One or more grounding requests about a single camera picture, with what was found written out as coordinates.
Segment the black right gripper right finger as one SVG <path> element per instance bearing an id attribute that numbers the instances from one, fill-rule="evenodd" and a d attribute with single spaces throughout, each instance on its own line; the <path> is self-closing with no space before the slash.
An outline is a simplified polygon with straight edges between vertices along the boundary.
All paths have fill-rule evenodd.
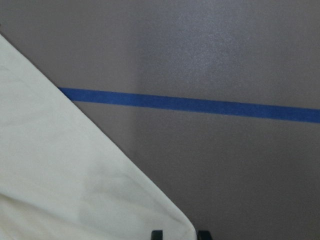
<path id="1" fill-rule="evenodd" d="M 212 235 L 208 230 L 199 230 L 197 232 L 197 239 L 198 240 L 212 240 Z"/>

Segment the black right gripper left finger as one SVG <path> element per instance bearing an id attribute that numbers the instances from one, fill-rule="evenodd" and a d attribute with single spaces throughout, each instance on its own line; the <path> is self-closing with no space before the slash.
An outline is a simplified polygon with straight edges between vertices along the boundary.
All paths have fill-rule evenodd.
<path id="1" fill-rule="evenodd" d="M 163 240 L 163 231 L 162 230 L 153 230 L 151 232 L 151 240 Z"/>

